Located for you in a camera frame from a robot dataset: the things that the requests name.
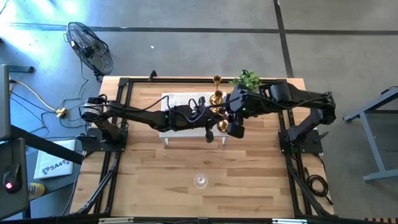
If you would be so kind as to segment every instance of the green plant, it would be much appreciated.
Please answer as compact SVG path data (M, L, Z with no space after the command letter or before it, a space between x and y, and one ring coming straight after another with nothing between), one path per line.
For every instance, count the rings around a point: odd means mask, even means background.
M234 78L234 80L230 81L229 83L234 85L243 84L252 91L258 91L259 85L261 84L260 78L253 70L242 70L242 72L239 74L239 78Z

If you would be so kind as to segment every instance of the brass candle holder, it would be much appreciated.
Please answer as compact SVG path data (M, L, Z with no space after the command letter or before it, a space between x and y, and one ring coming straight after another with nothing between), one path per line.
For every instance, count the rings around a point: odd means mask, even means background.
M210 109L213 113L218 113L221 116L224 116L226 114L226 110L223 108L212 108Z
M216 105L223 102L223 92L218 90L218 85L221 83L222 78L218 75L213 77L214 84L216 85L216 91L210 96L210 104Z
M217 105L223 102L223 92L217 90L213 95L210 96L210 104Z
M228 129L228 121L227 121L227 120L220 121L220 122L217 124L217 128L218 128L218 130L221 131L221 132L226 132L227 129Z

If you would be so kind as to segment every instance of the wooden table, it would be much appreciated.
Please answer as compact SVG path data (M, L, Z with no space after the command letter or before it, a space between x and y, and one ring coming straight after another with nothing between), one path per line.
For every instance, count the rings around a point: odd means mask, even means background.
M114 100L119 78L105 77L100 93ZM287 80L305 89L303 79ZM232 89L230 84L219 85L221 91ZM162 93L193 91L215 91L215 86L135 83L130 105L144 108L158 100ZM151 110L160 110L160 103ZM309 109L295 108L296 124L308 114ZM127 147L122 154L116 183L113 217L294 217L285 158L279 152L276 113L245 119L244 138L230 138L225 146L217 139L208 144L204 137L171 139L169 146L165 146L159 133L148 125L133 121L129 125ZM94 152L83 161L71 212L77 211L97 188L103 157L103 152ZM304 154L303 163L310 174L325 177L323 166L315 156ZM204 189L194 184L197 174L208 178ZM107 195L108 189L105 189L103 207ZM301 192L298 196L304 211ZM317 199L333 213L333 207L325 198Z

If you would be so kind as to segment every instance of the fan grille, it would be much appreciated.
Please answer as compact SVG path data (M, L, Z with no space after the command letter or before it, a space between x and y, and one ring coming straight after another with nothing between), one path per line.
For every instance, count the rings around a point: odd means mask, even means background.
M92 71L100 75L112 72L113 61L108 46L86 25L70 22L67 39L81 61Z

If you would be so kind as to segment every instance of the white rack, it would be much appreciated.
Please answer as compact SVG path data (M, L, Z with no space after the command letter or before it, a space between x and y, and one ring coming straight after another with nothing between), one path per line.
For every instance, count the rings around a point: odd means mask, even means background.
M170 106L178 106L178 105L186 105L188 104L189 99L193 98L196 102L199 101L201 96L206 98L205 106L210 105L210 96L213 95L214 92L202 92L202 93L163 93L162 97L169 95L169 105ZM162 111L168 110L167 107L167 99L162 100ZM227 133L221 132L218 130L217 125L214 125L211 129L215 138L223 138L223 144L226 144L228 141ZM159 133L160 139L165 143L165 145L169 145L170 138L204 138L206 134L205 128L195 128L188 129L184 131L167 131L165 133Z

